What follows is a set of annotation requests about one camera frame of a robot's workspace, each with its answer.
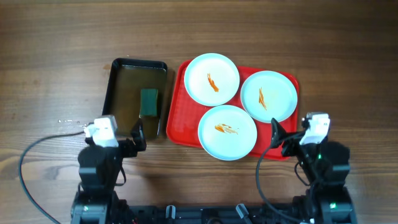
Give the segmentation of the white plate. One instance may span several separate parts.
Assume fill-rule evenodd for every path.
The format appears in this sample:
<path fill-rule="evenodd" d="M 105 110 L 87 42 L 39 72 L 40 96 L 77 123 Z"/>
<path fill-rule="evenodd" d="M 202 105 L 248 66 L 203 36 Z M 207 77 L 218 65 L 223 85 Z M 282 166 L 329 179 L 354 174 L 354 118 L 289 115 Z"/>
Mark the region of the white plate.
<path fill-rule="evenodd" d="M 274 118 L 281 122 L 295 111 L 298 93 L 286 76 L 266 70 L 256 72 L 244 81 L 240 99 L 243 108 L 255 120 L 270 123 Z"/>
<path fill-rule="evenodd" d="M 205 106 L 227 103 L 237 93 L 240 76 L 237 66 L 226 56 L 206 53 L 194 58 L 184 74 L 189 96 Z"/>
<path fill-rule="evenodd" d="M 254 120 L 233 105 L 221 105 L 208 110 L 198 124 L 197 133 L 204 150 L 223 161 L 245 157 L 257 141 Z"/>

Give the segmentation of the green sponge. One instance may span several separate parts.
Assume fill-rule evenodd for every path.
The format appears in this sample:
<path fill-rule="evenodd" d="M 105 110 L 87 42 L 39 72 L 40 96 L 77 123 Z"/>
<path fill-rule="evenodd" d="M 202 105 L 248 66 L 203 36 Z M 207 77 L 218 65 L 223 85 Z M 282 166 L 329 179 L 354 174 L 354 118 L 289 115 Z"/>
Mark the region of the green sponge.
<path fill-rule="evenodd" d="M 145 88 L 141 90 L 140 112 L 139 116 L 157 116 L 157 100 L 158 90 L 153 88 Z"/>

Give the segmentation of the red plastic tray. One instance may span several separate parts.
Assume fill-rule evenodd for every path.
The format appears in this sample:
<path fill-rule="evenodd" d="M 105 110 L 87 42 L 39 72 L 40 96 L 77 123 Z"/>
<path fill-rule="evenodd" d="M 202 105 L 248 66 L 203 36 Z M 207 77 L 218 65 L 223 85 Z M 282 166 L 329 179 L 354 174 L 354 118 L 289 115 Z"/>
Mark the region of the red plastic tray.
<path fill-rule="evenodd" d="M 185 71 L 191 60 L 184 61 L 178 70 L 175 80 L 174 92 L 170 104 L 169 117 L 167 121 L 166 133 L 168 138 L 175 144 L 184 146 L 203 148 L 198 138 L 198 125 L 201 117 L 211 109 L 210 106 L 204 106 L 193 100 L 186 91 L 184 76 Z M 229 100 L 226 104 L 237 106 L 243 109 L 240 91 L 243 82 L 256 72 L 262 71 L 260 68 L 238 66 L 240 75 L 240 86 L 237 94 Z M 287 72 L 278 72 L 288 78 L 297 91 L 299 98 L 300 87 L 299 82 L 293 75 Z M 288 132 L 296 132 L 298 125 L 298 110 L 299 103 L 297 103 L 295 111 L 286 120 L 281 121 L 280 124 Z M 257 141 L 252 151 L 248 154 L 252 157 L 260 157 L 266 147 L 271 143 L 271 125 L 254 120 L 257 127 Z M 282 157 L 282 146 L 277 149 L 270 149 L 264 156 L 265 159 L 272 159 L 277 161 L 284 161 L 287 157 Z"/>

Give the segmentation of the black water tray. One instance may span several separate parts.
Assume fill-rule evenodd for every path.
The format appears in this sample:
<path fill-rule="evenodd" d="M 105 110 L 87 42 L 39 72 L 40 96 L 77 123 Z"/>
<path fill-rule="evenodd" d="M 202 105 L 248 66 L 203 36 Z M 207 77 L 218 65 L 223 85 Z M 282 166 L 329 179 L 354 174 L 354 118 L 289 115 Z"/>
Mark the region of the black water tray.
<path fill-rule="evenodd" d="M 162 128 L 162 107 L 167 86 L 166 63 L 153 60 L 117 58 L 111 64 L 102 115 L 113 115 L 118 136 L 130 137 L 131 129 L 142 119 L 147 140 L 158 138 Z M 157 116 L 140 117 L 141 90 L 158 90 Z"/>

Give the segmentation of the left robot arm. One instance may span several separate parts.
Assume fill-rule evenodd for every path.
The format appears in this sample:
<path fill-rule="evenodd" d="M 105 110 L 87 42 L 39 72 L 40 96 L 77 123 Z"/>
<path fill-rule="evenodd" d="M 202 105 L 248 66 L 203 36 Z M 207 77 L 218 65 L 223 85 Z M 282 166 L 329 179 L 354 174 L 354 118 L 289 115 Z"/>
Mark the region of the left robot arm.
<path fill-rule="evenodd" d="M 114 188 L 118 175 L 126 178 L 123 159 L 146 150 L 144 127 L 138 119 L 131 138 L 118 140 L 113 115 L 96 118 L 84 128 L 87 147 L 80 151 L 78 163 L 81 182 L 71 207 L 72 223 L 135 223 L 136 216 L 127 202 L 118 198 Z"/>

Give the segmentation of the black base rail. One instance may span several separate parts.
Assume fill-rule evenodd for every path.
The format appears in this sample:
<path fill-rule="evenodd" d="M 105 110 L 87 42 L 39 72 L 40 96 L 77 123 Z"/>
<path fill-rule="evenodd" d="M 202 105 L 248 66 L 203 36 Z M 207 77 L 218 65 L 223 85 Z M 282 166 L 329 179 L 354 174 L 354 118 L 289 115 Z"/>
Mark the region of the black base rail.
<path fill-rule="evenodd" d="M 290 223 L 279 214 L 269 210 L 266 206 L 245 206 L 239 212 L 237 206 L 221 207 L 179 207 L 168 205 L 131 206 L 135 218 L 134 223 L 148 224 L 245 224 L 245 223 Z"/>

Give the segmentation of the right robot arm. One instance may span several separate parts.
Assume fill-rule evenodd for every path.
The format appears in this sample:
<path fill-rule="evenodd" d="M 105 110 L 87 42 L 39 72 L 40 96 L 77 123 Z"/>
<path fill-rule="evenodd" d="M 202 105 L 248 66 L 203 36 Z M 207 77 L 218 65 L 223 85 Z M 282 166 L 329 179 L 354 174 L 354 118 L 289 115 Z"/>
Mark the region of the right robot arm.
<path fill-rule="evenodd" d="M 357 223 L 345 186 L 350 151 L 328 140 L 329 116 L 308 114 L 303 119 L 304 130 L 296 133 L 288 133 L 274 118 L 271 126 L 271 147 L 282 146 L 282 156 L 296 157 L 308 180 L 305 195 L 294 197 L 285 214 L 300 223 Z"/>

